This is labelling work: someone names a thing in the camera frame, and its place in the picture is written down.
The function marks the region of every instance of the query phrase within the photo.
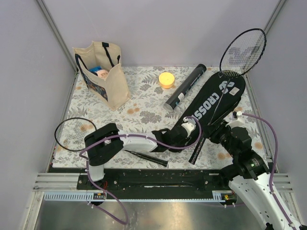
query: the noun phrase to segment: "white wall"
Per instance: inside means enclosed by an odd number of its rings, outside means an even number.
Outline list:
[[[70,49],[106,41],[122,48],[126,66],[209,66],[240,32],[263,28],[278,0],[45,2]]]
[[[268,34],[250,78],[263,118],[279,139],[278,165],[288,173],[307,223],[307,1],[290,0]]]
[[[34,0],[0,1],[0,229],[16,230],[46,169],[73,70]]]

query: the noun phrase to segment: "black shuttlecock tube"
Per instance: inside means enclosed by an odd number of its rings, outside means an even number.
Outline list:
[[[206,70],[207,68],[205,65],[199,64],[193,70],[193,72],[191,72],[187,79],[185,79],[185,81],[176,89],[172,96],[170,96],[170,98],[165,102],[163,108],[169,112],[172,112]]]

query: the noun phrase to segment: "black racket cover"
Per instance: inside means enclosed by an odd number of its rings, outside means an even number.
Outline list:
[[[201,128],[205,130],[218,104],[218,100],[223,94],[227,81],[228,77],[221,75],[219,72],[213,74],[206,81],[175,126],[181,125],[184,117],[194,116],[200,122]],[[241,96],[245,90],[245,85],[245,80],[242,76],[235,77],[230,80],[220,105],[215,112],[212,124],[220,122],[234,110],[241,100]],[[191,133],[189,137],[190,140],[187,145],[193,143],[197,139],[198,134],[199,129],[196,126],[196,130]]]

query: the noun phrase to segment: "canvas tote bag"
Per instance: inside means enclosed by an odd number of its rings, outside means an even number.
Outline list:
[[[76,63],[86,86],[107,106],[115,111],[131,97],[121,67],[119,46],[112,43],[92,42],[87,48],[73,48]],[[98,77],[89,69],[101,66],[109,71],[106,78]]]

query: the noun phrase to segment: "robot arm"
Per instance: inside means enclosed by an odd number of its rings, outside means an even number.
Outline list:
[[[113,135],[125,135],[114,138],[88,150],[90,174],[94,181],[103,179],[104,164],[121,150],[137,150],[163,152],[168,147],[158,144],[160,141],[170,146],[185,146],[190,134],[195,130],[195,124],[184,120],[173,129],[162,129],[149,133],[126,133],[117,129],[114,123],[108,124],[85,138],[86,146]],[[252,150],[251,138],[245,128],[237,127],[225,121],[211,125],[203,130],[205,137],[211,142],[221,144],[233,157],[233,164],[220,170],[220,180],[241,197],[254,214],[264,230],[304,230],[291,214],[286,204],[276,191],[271,193],[269,188],[270,173],[263,159]],[[284,209],[278,206],[275,197]]]
[[[184,122],[173,129],[162,129],[149,133],[128,133],[117,129],[116,124],[110,123],[86,136],[84,141],[88,147],[103,138],[120,135],[121,137],[105,141],[87,151],[89,171],[93,181],[104,178],[104,164],[121,150],[164,152],[168,149],[161,142],[173,147],[185,146],[195,124],[184,119]]]

